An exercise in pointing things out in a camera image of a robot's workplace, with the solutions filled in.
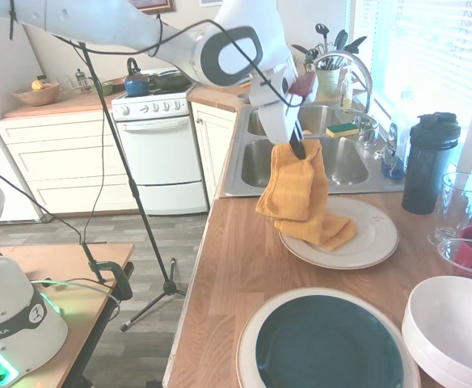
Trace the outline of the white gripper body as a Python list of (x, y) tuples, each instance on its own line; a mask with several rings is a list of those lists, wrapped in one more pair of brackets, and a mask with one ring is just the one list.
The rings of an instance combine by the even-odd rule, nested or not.
[(297, 80), (297, 71), (291, 66), (265, 73), (269, 83), (261, 77), (251, 80), (250, 102), (258, 109), (259, 120), (273, 144), (287, 144), (293, 134), (301, 96), (289, 93)]

